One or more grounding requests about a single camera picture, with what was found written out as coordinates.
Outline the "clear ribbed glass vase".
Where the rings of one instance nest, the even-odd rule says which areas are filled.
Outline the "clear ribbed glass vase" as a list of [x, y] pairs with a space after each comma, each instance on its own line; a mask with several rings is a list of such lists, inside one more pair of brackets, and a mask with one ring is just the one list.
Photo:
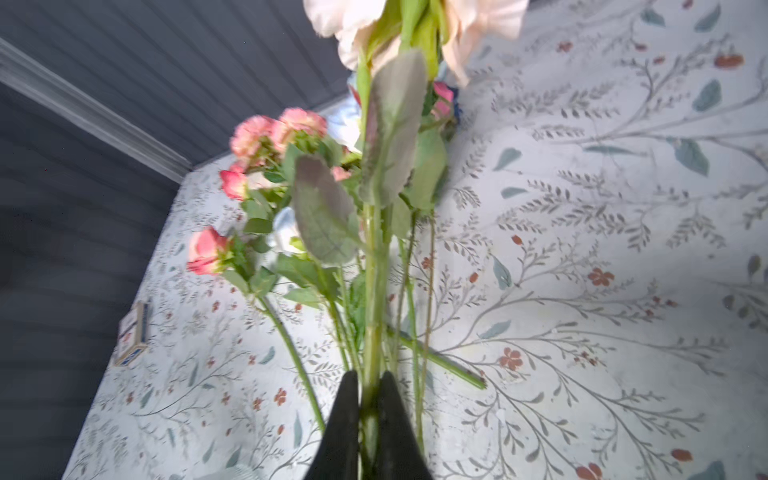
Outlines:
[[223, 470], [197, 477], [195, 480], [260, 480], [259, 474], [250, 466], [236, 464]]

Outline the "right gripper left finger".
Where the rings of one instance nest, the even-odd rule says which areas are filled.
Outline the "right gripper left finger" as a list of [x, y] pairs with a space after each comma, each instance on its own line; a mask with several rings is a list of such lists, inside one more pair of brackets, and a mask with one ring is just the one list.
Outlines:
[[348, 371], [342, 376], [325, 433], [305, 480], [358, 478], [359, 417], [358, 375]]

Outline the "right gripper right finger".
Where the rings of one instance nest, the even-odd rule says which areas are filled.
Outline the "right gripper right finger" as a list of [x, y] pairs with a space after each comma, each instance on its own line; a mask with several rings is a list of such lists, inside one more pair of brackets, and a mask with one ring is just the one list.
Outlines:
[[385, 371], [379, 382], [378, 447], [374, 473], [376, 479], [432, 480], [420, 452], [394, 375]]

